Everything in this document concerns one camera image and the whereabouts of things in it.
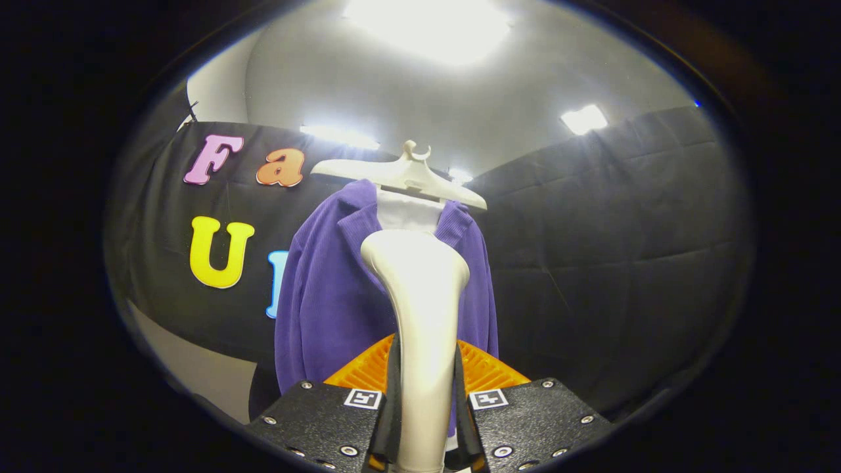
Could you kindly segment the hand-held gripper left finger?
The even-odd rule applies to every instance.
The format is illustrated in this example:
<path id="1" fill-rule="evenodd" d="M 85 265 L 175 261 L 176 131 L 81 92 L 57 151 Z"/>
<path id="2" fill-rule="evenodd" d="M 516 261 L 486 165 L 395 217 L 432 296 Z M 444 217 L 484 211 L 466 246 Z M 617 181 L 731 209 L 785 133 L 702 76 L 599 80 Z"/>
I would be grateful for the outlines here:
<path id="1" fill-rule="evenodd" d="M 399 353 L 385 336 L 324 382 L 301 380 L 246 433 L 294 472 L 386 472 L 400 441 Z"/>

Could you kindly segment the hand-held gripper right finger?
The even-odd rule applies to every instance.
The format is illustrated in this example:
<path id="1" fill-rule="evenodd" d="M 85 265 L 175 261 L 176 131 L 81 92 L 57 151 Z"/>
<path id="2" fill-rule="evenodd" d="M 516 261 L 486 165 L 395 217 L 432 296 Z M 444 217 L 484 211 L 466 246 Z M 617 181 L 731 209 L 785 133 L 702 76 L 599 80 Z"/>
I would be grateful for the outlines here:
<path id="1" fill-rule="evenodd" d="M 472 472 L 553 472 L 615 427 L 555 378 L 530 380 L 457 342 L 459 460 Z"/>

